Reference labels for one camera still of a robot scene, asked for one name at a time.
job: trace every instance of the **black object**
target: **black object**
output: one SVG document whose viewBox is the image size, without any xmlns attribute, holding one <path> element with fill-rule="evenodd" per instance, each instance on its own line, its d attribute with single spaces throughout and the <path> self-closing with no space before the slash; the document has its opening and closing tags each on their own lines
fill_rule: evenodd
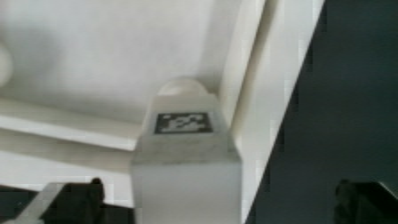
<svg viewBox="0 0 398 224">
<path fill-rule="evenodd" d="M 18 217 L 36 195 L 36 191 L 0 186 L 0 223 Z"/>
<path fill-rule="evenodd" d="M 66 184 L 41 216 L 47 224 L 136 224 L 134 209 L 104 203 L 104 183 Z M 36 191 L 0 186 L 0 223 L 16 219 Z"/>
<path fill-rule="evenodd" d="M 342 180 L 336 188 L 336 224 L 397 224 L 398 199 L 379 182 Z"/>
<path fill-rule="evenodd" d="M 66 184 L 41 216 L 45 223 L 96 224 L 104 215 L 104 198 L 104 183 L 98 178 L 89 184 Z"/>
</svg>

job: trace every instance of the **white wall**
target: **white wall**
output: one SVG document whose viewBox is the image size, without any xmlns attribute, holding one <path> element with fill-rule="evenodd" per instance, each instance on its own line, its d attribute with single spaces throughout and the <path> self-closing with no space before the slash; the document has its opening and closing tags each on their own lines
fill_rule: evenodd
<svg viewBox="0 0 398 224">
<path fill-rule="evenodd" d="M 169 79 L 219 89 L 240 2 L 2 0 L 2 96 L 141 122 Z"/>
</svg>

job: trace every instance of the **white shelf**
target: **white shelf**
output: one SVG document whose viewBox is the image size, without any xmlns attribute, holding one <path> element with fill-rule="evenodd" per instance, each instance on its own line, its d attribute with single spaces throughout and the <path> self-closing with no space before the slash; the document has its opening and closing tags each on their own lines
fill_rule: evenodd
<svg viewBox="0 0 398 224">
<path fill-rule="evenodd" d="M 141 126 L 0 98 L 0 128 L 134 150 Z"/>
</svg>

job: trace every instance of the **gray wall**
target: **gray wall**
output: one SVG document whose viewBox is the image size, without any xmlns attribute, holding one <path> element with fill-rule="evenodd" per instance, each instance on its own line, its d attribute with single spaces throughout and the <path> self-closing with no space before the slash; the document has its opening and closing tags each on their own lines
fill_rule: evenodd
<svg viewBox="0 0 398 224">
<path fill-rule="evenodd" d="M 398 185 L 398 1 L 329 0 L 247 223 L 333 223 L 340 180 Z"/>
</svg>

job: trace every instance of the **qr code sticker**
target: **qr code sticker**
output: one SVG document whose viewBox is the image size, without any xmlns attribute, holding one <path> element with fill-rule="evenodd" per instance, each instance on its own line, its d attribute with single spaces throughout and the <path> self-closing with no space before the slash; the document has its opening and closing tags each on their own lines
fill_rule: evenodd
<svg viewBox="0 0 398 224">
<path fill-rule="evenodd" d="M 214 132 L 208 113 L 159 114 L 157 134 Z"/>
</svg>

